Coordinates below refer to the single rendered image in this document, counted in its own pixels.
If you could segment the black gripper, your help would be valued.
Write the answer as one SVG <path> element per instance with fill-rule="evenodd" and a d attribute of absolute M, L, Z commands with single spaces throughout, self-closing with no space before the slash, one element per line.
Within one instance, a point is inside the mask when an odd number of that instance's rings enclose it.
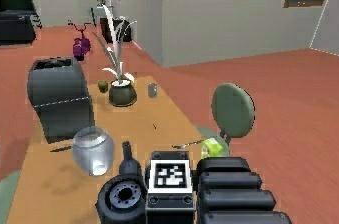
<path fill-rule="evenodd" d="M 101 188 L 96 210 L 101 224 L 146 224 L 146 188 L 133 174 L 111 178 Z"/>

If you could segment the dark glass bottle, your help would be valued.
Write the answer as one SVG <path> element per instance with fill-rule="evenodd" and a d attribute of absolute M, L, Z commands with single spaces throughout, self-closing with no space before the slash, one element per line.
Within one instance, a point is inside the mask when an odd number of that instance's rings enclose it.
<path fill-rule="evenodd" d="M 142 175 L 141 165 L 133 157 L 130 142 L 124 141 L 122 143 L 122 149 L 123 149 L 123 160 L 119 165 L 119 173 Z"/>

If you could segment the wooden table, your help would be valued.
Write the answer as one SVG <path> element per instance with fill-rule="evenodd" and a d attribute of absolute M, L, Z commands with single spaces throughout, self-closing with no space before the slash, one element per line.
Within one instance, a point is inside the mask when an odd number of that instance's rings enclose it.
<path fill-rule="evenodd" d="M 41 125 L 36 124 L 7 224 L 101 224 L 95 208 L 97 195 L 103 184 L 118 174 L 124 141 L 132 144 L 133 156 L 146 166 L 155 150 L 171 150 L 172 145 L 199 140 L 198 130 L 163 89 L 156 98 L 147 96 L 147 85 L 153 81 L 149 76 L 135 81 L 137 101 L 130 107 L 114 107 L 95 84 L 89 87 L 95 123 L 115 143 L 113 165 L 103 176 L 83 172 L 70 150 L 50 152 L 71 142 L 47 143 Z"/>

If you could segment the black knife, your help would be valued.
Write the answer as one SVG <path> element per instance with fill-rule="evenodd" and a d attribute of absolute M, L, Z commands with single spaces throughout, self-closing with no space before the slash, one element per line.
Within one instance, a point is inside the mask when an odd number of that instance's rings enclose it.
<path fill-rule="evenodd" d="M 70 150 L 72 148 L 72 146 L 64 146 L 64 147 L 60 147 L 60 148 L 56 148 L 53 150 L 50 150 L 50 152 L 55 153 L 55 152 L 62 152 L 62 151 L 67 151 Z"/>

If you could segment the silver fork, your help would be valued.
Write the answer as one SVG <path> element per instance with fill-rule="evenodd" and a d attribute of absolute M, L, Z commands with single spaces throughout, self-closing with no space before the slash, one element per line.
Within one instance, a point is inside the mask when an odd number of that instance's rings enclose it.
<path fill-rule="evenodd" d="M 200 143 L 202 143 L 203 141 L 204 141 L 204 140 L 201 139 L 201 140 L 198 140 L 198 141 L 189 142 L 189 143 L 184 143 L 184 144 L 181 144 L 181 145 L 172 145 L 172 148 L 174 148 L 174 149 L 184 149 L 184 148 L 186 148 L 187 146 L 195 145 L 195 144 L 200 144 Z"/>

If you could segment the yellow green lettuce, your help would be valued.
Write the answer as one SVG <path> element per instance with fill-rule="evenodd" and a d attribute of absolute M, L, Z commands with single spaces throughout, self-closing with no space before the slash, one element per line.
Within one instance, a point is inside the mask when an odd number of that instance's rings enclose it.
<path fill-rule="evenodd" d="M 202 158 L 221 157 L 223 155 L 224 147 L 215 138 L 208 138 L 202 142 Z"/>

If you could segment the dark pot white leaf plant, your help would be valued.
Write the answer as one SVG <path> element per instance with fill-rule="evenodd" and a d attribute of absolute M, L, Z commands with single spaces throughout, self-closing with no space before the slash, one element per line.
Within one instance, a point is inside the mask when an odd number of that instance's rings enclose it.
<path fill-rule="evenodd" d="M 96 36 L 104 53 L 108 56 L 112 67 L 103 68 L 103 71 L 108 71 L 115 76 L 115 79 L 109 84 L 109 103 L 115 107 L 128 107 L 137 101 L 137 93 L 133 83 L 135 78 L 132 74 L 123 70 L 123 61 L 121 59 L 123 37 L 117 41 L 113 28 L 113 13 L 108 6 L 102 4 L 100 9 L 104 10 L 113 39 L 112 46 L 106 47 L 101 39 Z"/>

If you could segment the dark grey bin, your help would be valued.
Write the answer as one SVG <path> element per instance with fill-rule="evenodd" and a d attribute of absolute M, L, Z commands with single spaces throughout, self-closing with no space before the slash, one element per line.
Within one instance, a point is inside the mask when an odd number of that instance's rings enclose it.
<path fill-rule="evenodd" d="M 95 125 L 87 81 L 74 57 L 36 60 L 28 74 L 27 95 L 48 143 L 72 139 Z"/>

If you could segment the purple vase with twigs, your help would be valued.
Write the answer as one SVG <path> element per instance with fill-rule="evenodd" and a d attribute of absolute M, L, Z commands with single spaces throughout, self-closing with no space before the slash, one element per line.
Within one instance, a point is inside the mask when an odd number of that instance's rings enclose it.
<path fill-rule="evenodd" d="M 71 20 L 68 21 L 68 25 L 73 26 L 75 30 L 81 34 L 80 37 L 74 39 L 72 52 L 77 61 L 83 61 L 85 55 L 91 50 L 91 42 L 84 34 L 86 31 L 86 23 L 83 24 L 81 29 L 79 29 Z"/>

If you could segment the black cabinet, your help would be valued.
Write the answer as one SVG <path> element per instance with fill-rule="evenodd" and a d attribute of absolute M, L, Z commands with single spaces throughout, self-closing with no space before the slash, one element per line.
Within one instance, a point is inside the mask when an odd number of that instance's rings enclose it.
<path fill-rule="evenodd" d="M 101 32 L 107 43 L 112 43 L 113 39 L 111 36 L 110 27 L 108 24 L 107 18 L 100 19 Z M 127 20 L 122 20 L 121 18 L 116 18 L 113 20 L 113 28 L 116 40 L 119 41 L 120 37 L 123 37 L 124 42 L 132 41 L 132 30 L 130 22 Z"/>

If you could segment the black sofa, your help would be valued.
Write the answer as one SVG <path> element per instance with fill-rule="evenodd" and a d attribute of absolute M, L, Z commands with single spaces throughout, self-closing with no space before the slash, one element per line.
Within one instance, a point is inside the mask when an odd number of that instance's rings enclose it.
<path fill-rule="evenodd" d="M 32 44 L 35 29 L 43 28 L 35 11 L 8 10 L 0 14 L 0 46 Z"/>

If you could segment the framed wall picture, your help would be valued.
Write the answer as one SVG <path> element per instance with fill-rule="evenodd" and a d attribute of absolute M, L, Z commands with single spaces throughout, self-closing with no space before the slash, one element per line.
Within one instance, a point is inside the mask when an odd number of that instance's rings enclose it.
<path fill-rule="evenodd" d="M 325 0 L 283 0 L 283 8 L 323 6 Z"/>

